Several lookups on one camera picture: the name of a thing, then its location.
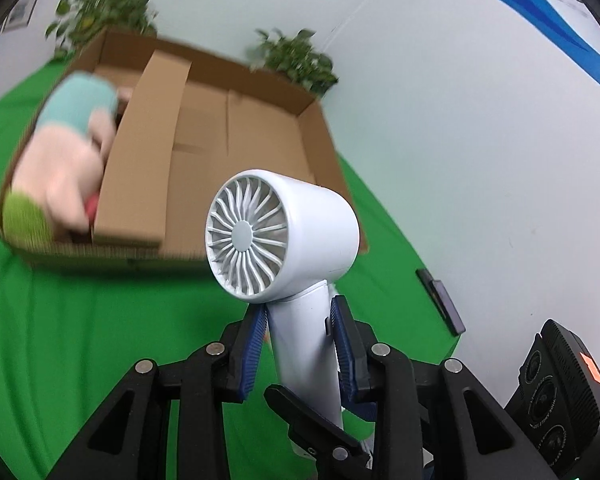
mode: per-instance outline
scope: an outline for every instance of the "potted plant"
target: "potted plant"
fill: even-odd
[[[82,49],[104,27],[113,26],[156,36],[157,12],[148,7],[149,0],[60,0],[56,20],[45,33],[56,33],[54,59],[62,60]]]
[[[257,51],[264,67],[285,75],[319,97],[338,82],[331,58],[316,52],[311,43],[314,31],[304,28],[294,38],[286,37],[276,28],[273,32],[277,37],[273,38],[265,30],[256,32],[261,37]]]

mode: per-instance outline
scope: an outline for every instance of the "silver screw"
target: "silver screw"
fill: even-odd
[[[333,453],[331,454],[336,460],[346,460],[349,456],[349,451],[347,451],[343,447],[336,447],[333,449]]]
[[[457,374],[462,371],[462,363],[458,359],[447,359],[445,361],[445,368],[453,374]]]
[[[389,355],[391,347],[389,345],[385,345],[384,343],[376,343],[371,347],[371,351],[376,355],[384,357]]]
[[[154,364],[149,359],[142,359],[136,363],[136,372],[139,374],[149,373],[154,369]]]
[[[220,355],[224,352],[224,345],[222,343],[209,343],[206,346],[206,353],[209,355]]]

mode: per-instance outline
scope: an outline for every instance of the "handheld fan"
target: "handheld fan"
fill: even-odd
[[[218,283],[239,300],[265,303],[278,379],[342,427],[328,283],[345,274],[360,232],[332,190],[264,170],[243,171],[214,198],[206,255]]]

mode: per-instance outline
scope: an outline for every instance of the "green tablecloth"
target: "green tablecloth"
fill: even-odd
[[[0,100],[0,180],[20,134],[64,69],[50,64]],[[354,171],[342,162],[370,253],[337,283],[354,315],[412,358],[439,362],[455,344],[414,275],[418,255]],[[80,278],[32,271],[0,243],[0,454],[20,480],[44,478],[109,390],[139,358],[186,358],[240,319],[245,305],[208,279]],[[285,424],[262,393],[276,382],[265,346],[256,387],[224,409],[237,480],[304,480]],[[359,437],[370,428],[346,416]],[[170,434],[175,426],[172,424]],[[173,462],[173,446],[170,459]]]

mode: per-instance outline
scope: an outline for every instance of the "brown cardboard box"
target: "brown cardboard box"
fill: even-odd
[[[351,203],[318,101],[273,73],[166,40],[103,31],[64,73],[96,73],[134,93],[100,193],[93,244],[12,247],[56,269],[206,268],[213,196],[259,168],[330,188]],[[0,190],[1,208],[29,125]],[[366,252],[360,229],[360,252]]]

